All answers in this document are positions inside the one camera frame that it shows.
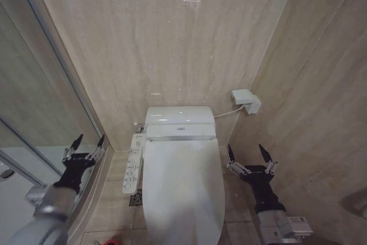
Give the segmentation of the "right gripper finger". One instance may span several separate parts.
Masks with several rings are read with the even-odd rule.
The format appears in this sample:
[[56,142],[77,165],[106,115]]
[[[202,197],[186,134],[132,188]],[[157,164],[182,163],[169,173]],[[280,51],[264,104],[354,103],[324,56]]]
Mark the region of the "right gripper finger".
[[230,145],[228,145],[228,158],[229,158],[229,161],[227,163],[227,168],[232,173],[234,173],[235,175],[241,175],[241,174],[246,175],[247,174],[247,169],[243,165],[236,162]]
[[274,161],[271,156],[270,153],[261,145],[259,144],[259,149],[261,152],[261,155],[266,163],[266,169],[265,169],[265,173],[266,174],[275,174],[275,170],[278,166],[278,162]]

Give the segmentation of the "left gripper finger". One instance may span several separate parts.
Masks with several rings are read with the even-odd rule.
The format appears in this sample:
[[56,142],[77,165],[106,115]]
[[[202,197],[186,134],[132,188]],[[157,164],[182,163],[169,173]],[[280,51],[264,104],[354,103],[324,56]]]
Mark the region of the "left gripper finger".
[[64,161],[70,160],[72,156],[75,154],[75,152],[77,151],[77,149],[81,144],[83,135],[84,134],[80,134],[79,137],[72,142],[71,146],[64,150],[64,158],[63,158]]
[[87,154],[87,156],[85,157],[87,166],[94,166],[98,162],[98,160],[101,159],[101,157],[103,156],[105,152],[104,140],[105,140],[105,135],[102,135],[95,150]]

